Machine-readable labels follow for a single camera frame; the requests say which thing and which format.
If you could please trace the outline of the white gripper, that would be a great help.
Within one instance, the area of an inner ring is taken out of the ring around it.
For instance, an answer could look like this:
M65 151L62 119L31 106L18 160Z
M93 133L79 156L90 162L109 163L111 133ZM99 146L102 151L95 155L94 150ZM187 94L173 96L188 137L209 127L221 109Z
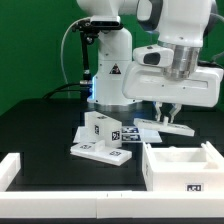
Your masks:
M216 105L222 78L220 68L198 67L186 79L173 79L164 76L160 68L132 62L127 68L122 91L126 98L155 101L156 121L161 120L163 103L172 103L169 114L173 122L182 105Z

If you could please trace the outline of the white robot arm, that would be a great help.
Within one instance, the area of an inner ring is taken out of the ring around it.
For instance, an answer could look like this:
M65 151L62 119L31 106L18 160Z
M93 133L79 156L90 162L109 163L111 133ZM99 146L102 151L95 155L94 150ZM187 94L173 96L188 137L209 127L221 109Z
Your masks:
M217 104L223 70L198 60L215 25L216 0L77 0L98 35L89 101L101 107L151 101Z

